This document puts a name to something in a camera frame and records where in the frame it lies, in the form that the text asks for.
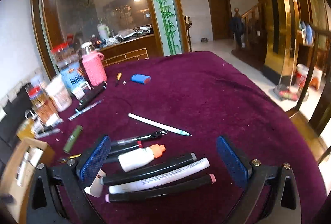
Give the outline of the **yellow black utility knife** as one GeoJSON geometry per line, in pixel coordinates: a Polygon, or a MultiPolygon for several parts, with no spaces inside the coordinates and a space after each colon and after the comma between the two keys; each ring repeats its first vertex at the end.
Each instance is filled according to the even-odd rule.
{"type": "Polygon", "coordinates": [[[67,156],[67,157],[59,158],[57,160],[57,162],[59,162],[59,163],[66,163],[68,160],[75,159],[75,158],[78,158],[80,156],[81,156],[81,154],[77,154],[77,155],[72,155],[72,156],[67,156]]]}

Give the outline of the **cardboard tray box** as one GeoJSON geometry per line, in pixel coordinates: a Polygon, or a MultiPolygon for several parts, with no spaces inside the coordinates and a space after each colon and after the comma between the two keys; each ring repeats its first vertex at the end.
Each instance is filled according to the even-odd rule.
{"type": "Polygon", "coordinates": [[[46,142],[25,138],[15,148],[1,178],[1,194],[10,195],[5,209],[16,223],[26,223],[31,182],[39,163],[50,165],[54,150],[46,142]]]}

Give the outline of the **white marker tube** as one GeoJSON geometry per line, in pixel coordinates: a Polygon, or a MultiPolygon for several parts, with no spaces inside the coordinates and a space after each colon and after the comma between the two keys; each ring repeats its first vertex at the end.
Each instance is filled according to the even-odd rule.
{"type": "Polygon", "coordinates": [[[209,166],[210,163],[208,159],[202,158],[201,160],[198,160],[194,163],[191,163],[189,165],[186,165],[184,167],[178,168],[176,170],[161,175],[134,181],[131,183],[110,186],[108,187],[108,191],[110,194],[122,194],[129,192],[138,192],[141,190],[148,190],[181,180],[195,173],[198,173],[208,168],[209,166]]]}

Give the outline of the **black marker grey cap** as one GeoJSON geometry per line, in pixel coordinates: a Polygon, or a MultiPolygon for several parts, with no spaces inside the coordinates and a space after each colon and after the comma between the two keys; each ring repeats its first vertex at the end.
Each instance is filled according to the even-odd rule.
{"type": "Polygon", "coordinates": [[[159,163],[153,166],[142,167],[140,169],[129,172],[118,172],[112,175],[104,176],[100,179],[100,182],[105,186],[131,183],[182,168],[186,165],[192,164],[196,160],[197,157],[193,152],[187,153],[181,157],[171,158],[163,163],[159,163]]]}

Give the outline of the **black pen red band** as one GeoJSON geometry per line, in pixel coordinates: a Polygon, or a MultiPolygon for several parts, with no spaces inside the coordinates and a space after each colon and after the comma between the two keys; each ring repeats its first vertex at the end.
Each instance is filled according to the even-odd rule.
{"type": "Polygon", "coordinates": [[[130,142],[124,145],[114,145],[111,147],[110,152],[104,163],[118,162],[118,156],[142,147],[143,146],[140,141],[130,142]]]}

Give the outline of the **black marker pink caps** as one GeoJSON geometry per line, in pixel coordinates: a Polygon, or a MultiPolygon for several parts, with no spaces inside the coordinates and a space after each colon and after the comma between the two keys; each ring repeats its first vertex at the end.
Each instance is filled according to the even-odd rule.
{"type": "Polygon", "coordinates": [[[150,198],[158,198],[171,194],[177,194],[187,190],[193,190],[204,185],[212,185],[216,182],[214,174],[205,175],[194,180],[186,181],[180,184],[171,185],[168,187],[142,190],[137,192],[129,192],[122,194],[106,194],[105,201],[112,202],[135,202],[150,198]]]}

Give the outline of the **white pen teal tip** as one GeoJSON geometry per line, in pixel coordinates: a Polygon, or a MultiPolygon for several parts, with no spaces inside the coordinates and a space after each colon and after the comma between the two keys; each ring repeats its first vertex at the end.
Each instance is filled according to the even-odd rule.
{"type": "Polygon", "coordinates": [[[162,130],[165,130],[165,131],[168,131],[168,132],[172,132],[172,133],[175,133],[177,135],[181,135],[181,136],[191,136],[190,133],[184,131],[184,130],[181,130],[181,129],[178,129],[178,128],[175,128],[175,127],[171,127],[171,126],[168,126],[166,124],[162,124],[162,123],[158,123],[158,122],[155,122],[153,120],[150,120],[150,119],[146,119],[146,118],[143,118],[141,116],[137,116],[135,114],[132,114],[132,113],[129,113],[128,116],[131,118],[131,119],[134,119],[134,120],[137,120],[137,121],[140,121],[140,122],[143,122],[145,124],[148,124],[148,125],[151,125],[153,127],[157,127],[157,128],[160,128],[162,130]]]}

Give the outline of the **black gel pen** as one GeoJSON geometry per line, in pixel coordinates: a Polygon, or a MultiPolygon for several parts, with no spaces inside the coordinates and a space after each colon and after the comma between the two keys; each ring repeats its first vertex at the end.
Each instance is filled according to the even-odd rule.
{"type": "Polygon", "coordinates": [[[137,136],[137,137],[131,137],[131,138],[127,138],[127,139],[112,141],[111,145],[112,146],[123,146],[123,145],[133,143],[133,142],[137,142],[137,141],[140,141],[140,142],[142,142],[142,141],[152,141],[152,140],[162,138],[162,136],[166,135],[167,133],[168,133],[168,131],[166,131],[166,130],[156,131],[156,132],[150,133],[148,135],[143,135],[143,136],[137,136]]]}

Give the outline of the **silver blue pen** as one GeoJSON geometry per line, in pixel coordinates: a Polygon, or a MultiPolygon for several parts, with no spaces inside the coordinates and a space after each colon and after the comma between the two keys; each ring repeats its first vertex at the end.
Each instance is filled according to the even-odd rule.
{"type": "Polygon", "coordinates": [[[95,103],[93,103],[93,104],[87,106],[86,108],[83,108],[83,110],[75,112],[74,115],[68,117],[68,120],[69,120],[69,121],[73,121],[75,118],[77,118],[77,117],[80,116],[81,114],[83,114],[83,113],[89,111],[90,109],[96,107],[97,105],[99,105],[99,104],[100,104],[101,102],[103,102],[103,101],[104,101],[103,99],[98,100],[98,101],[96,101],[95,103]]]}

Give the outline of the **black markers pair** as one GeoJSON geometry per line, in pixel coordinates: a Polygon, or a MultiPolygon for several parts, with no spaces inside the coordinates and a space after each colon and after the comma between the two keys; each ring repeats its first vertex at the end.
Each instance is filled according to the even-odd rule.
{"type": "Polygon", "coordinates": [[[75,109],[75,112],[80,112],[86,108],[102,91],[107,87],[107,83],[104,81],[98,86],[92,88],[86,95],[84,95],[75,109]]]}

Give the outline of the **white plastic jar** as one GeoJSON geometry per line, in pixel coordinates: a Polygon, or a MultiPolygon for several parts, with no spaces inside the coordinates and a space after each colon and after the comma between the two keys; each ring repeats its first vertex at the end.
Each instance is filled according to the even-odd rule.
{"type": "Polygon", "coordinates": [[[72,104],[71,96],[62,81],[61,74],[52,79],[45,91],[58,112],[63,112],[72,104]]]}

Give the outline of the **pink knit covered bottle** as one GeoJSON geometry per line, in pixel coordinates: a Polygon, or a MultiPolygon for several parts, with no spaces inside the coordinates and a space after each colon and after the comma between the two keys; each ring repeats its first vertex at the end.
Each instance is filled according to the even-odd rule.
{"type": "Polygon", "coordinates": [[[98,86],[107,81],[102,64],[104,55],[94,48],[92,42],[85,42],[81,45],[81,58],[85,72],[93,86],[98,86]]]}

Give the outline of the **blue lighter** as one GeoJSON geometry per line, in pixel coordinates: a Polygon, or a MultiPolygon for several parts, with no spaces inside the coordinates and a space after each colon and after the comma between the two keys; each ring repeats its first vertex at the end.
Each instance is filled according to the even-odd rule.
{"type": "Polygon", "coordinates": [[[151,81],[151,77],[147,75],[135,74],[131,77],[131,81],[146,85],[151,81]]]}

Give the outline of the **wooden door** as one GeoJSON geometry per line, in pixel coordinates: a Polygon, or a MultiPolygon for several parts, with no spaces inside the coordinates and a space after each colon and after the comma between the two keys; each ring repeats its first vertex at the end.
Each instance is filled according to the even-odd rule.
{"type": "Polygon", "coordinates": [[[213,39],[230,39],[232,17],[230,0],[208,0],[213,39]]]}

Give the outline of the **bamboo painted pillar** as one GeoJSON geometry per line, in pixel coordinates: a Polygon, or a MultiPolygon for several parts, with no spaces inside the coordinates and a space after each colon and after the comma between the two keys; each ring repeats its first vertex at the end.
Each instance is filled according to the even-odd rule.
{"type": "Polygon", "coordinates": [[[173,0],[152,0],[157,17],[163,54],[172,56],[182,53],[180,30],[173,0]]]}

